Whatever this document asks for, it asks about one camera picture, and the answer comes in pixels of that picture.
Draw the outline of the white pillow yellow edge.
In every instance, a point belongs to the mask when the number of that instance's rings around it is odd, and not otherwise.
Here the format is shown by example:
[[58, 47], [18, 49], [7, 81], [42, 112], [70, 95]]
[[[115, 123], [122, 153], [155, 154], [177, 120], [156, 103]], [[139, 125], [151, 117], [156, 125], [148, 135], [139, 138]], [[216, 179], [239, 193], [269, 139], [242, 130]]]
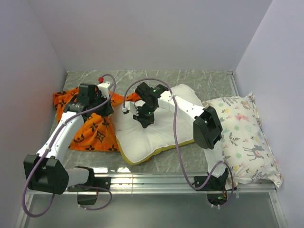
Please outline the white pillow yellow edge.
[[[202, 106], [201, 100], [188, 85], [177, 85], [172, 91], [186, 101]], [[173, 112], [158, 108], [154, 113], [154, 123], [143, 128], [131, 113], [123, 114], [122, 104], [115, 107], [110, 120], [123, 159], [128, 164], [137, 165], [162, 151], [175, 148], [173, 115]], [[193, 126], [179, 116], [176, 125], [179, 146], [194, 142]]]

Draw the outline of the orange patterned pillowcase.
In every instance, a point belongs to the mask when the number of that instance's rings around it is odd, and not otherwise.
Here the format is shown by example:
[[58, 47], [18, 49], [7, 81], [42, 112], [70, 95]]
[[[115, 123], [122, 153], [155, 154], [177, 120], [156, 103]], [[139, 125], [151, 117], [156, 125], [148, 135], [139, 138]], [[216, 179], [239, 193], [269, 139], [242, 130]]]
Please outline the orange patterned pillowcase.
[[[74, 88], [53, 94], [53, 105], [56, 109], [57, 122], [60, 121], [67, 103], [78, 94]], [[109, 117], [91, 114], [84, 125], [75, 134], [68, 146], [71, 150], [84, 152], [119, 152], [113, 124]]]

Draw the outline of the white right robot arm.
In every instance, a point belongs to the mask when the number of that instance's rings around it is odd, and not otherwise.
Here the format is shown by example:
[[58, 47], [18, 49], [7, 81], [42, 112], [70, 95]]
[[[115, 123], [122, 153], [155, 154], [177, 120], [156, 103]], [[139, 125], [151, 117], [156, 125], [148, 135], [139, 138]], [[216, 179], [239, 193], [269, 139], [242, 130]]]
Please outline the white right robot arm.
[[220, 144], [223, 128], [216, 110], [211, 106], [202, 107], [186, 101], [163, 85], [152, 88], [142, 82], [135, 93], [143, 100], [143, 105], [132, 111], [133, 119], [147, 128], [154, 123], [154, 112], [162, 108], [186, 120], [192, 128], [194, 142], [204, 150], [209, 173], [212, 174], [209, 178], [211, 188], [219, 190], [225, 186], [223, 174], [226, 166], [217, 164], [223, 161]]

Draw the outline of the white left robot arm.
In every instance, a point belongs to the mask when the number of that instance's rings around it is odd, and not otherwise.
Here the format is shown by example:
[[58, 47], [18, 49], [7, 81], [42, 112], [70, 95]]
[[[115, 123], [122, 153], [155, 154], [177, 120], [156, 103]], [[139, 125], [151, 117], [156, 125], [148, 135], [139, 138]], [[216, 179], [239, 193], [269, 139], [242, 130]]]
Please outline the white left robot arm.
[[64, 107], [61, 119], [48, 141], [36, 154], [27, 155], [24, 159], [26, 189], [60, 195], [66, 188], [78, 184], [85, 191], [95, 187], [96, 180], [91, 168], [67, 170], [62, 161], [74, 136], [90, 114], [109, 116], [114, 112], [110, 99], [112, 88], [114, 84], [108, 81], [98, 85], [79, 85], [78, 93]]

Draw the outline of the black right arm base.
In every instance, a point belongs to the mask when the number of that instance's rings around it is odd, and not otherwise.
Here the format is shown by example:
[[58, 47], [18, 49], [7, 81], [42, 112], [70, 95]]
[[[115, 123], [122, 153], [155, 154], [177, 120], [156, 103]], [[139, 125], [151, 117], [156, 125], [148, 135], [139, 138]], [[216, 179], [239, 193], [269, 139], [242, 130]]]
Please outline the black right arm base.
[[229, 202], [228, 190], [231, 190], [231, 187], [225, 186], [227, 178], [227, 172], [218, 178], [211, 176], [204, 187], [200, 189], [200, 191], [207, 193], [207, 200], [211, 206], [222, 207]]

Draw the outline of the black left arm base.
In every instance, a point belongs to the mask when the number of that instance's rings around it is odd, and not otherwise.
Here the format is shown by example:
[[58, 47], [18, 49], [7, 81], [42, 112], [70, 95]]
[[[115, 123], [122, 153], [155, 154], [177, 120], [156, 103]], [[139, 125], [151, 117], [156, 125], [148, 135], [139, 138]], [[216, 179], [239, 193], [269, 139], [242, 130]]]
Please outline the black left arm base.
[[91, 184], [80, 184], [67, 188], [67, 192], [77, 193], [77, 202], [83, 206], [93, 206], [97, 203], [99, 193], [110, 190], [111, 177], [95, 177]]

